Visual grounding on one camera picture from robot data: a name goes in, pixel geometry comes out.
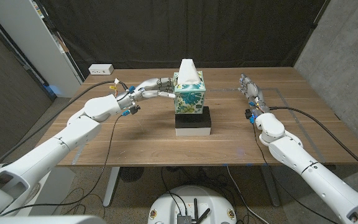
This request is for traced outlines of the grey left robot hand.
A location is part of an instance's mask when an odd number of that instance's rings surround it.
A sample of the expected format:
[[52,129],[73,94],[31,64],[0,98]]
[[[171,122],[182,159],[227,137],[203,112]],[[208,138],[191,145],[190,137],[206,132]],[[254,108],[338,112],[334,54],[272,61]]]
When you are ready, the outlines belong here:
[[121,109],[129,108],[138,101],[147,100],[154,97],[175,98],[173,92],[172,78],[151,78],[136,87],[130,87],[125,93],[117,97],[118,105]]

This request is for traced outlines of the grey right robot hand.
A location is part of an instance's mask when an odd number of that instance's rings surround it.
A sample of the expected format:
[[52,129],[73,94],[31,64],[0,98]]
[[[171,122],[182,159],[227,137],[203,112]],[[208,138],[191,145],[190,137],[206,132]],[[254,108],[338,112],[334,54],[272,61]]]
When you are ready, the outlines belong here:
[[262,90],[245,74],[241,74],[238,90],[247,98],[250,111],[255,117],[263,113],[269,113],[270,109],[265,104]]

